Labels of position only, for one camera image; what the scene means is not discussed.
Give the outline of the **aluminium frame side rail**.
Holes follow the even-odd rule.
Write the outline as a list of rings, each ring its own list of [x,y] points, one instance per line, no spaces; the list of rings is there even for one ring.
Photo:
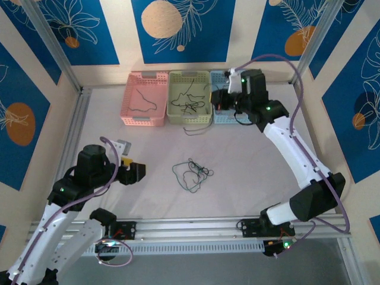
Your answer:
[[[337,239],[341,256],[350,280],[351,285],[366,285],[366,278],[362,266],[354,250],[354,246],[349,237]]]

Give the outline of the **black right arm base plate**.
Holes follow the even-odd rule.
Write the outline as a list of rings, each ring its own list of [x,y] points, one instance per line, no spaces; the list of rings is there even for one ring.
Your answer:
[[[290,222],[273,225],[260,218],[245,218],[237,222],[236,227],[242,232],[244,238],[280,238],[294,236],[295,230]]]

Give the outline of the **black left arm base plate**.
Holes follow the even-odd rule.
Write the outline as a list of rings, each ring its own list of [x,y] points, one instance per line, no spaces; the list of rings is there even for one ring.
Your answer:
[[[116,221],[111,224],[108,236],[116,240],[134,240],[136,221]]]

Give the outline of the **aluminium table side rail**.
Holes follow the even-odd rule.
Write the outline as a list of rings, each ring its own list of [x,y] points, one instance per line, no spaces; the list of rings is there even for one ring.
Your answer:
[[[66,136],[64,149],[61,155],[61,160],[55,176],[56,180],[62,178],[65,172],[74,165],[78,144],[87,114],[88,104],[90,102],[91,92],[92,90],[89,88],[83,89],[76,102]]]

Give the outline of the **white table mat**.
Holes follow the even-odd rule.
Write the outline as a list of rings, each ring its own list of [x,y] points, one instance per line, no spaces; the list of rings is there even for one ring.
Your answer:
[[[130,186],[114,183],[85,204],[80,220],[97,208],[122,219],[254,216],[298,193],[292,170],[257,127],[213,125],[190,137],[170,123],[126,126],[123,96],[123,87],[92,90],[78,148],[102,136],[129,141],[128,155],[146,165],[146,176]]]

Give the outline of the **blue plastic basket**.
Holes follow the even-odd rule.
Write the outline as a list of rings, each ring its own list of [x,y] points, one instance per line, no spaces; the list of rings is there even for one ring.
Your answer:
[[[224,76],[224,71],[214,70],[210,71],[210,86],[211,92],[216,90],[227,90],[229,84],[227,83],[227,78]],[[221,112],[214,111],[214,123],[215,124],[249,124],[250,120],[248,119],[247,114],[237,114],[236,118],[234,117],[234,110],[222,110]]]

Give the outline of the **green plastic basket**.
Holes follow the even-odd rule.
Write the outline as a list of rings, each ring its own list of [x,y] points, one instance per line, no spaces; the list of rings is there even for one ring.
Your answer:
[[[211,78],[208,71],[169,72],[166,114],[170,124],[208,124],[211,121]]]

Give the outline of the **pink plastic basket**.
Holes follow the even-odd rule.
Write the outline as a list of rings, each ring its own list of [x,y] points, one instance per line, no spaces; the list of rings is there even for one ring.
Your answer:
[[[167,72],[131,72],[121,104],[123,123],[127,126],[163,126],[168,91]]]

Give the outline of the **aluminium front rail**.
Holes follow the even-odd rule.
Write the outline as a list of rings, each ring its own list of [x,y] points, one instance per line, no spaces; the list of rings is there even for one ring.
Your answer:
[[[163,218],[163,219],[121,219],[121,221],[136,221],[135,240],[132,243],[154,242],[209,242],[242,240],[243,234],[238,230],[237,223],[241,219],[252,217],[219,217],[219,218]],[[324,214],[321,219],[344,229],[344,218],[341,214]],[[316,218],[315,228],[307,238],[347,238],[352,233],[340,233]],[[66,242],[79,232],[85,220],[74,220],[59,241],[59,245]],[[304,237],[312,228],[311,222],[292,222],[295,238]]]

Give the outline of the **aluminium frame post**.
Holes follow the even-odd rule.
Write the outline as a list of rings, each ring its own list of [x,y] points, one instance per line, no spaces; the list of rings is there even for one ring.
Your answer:
[[[73,89],[78,94],[81,94],[83,87],[79,83],[66,54],[36,2],[34,0],[20,0],[20,3],[59,69],[65,74]]]
[[[309,40],[303,55],[300,57],[296,72],[293,74],[290,84],[296,84],[300,81],[302,75],[306,72],[316,52],[320,48],[326,34],[328,33],[332,23],[339,13],[344,0],[328,0],[325,11],[322,13],[314,33]]]

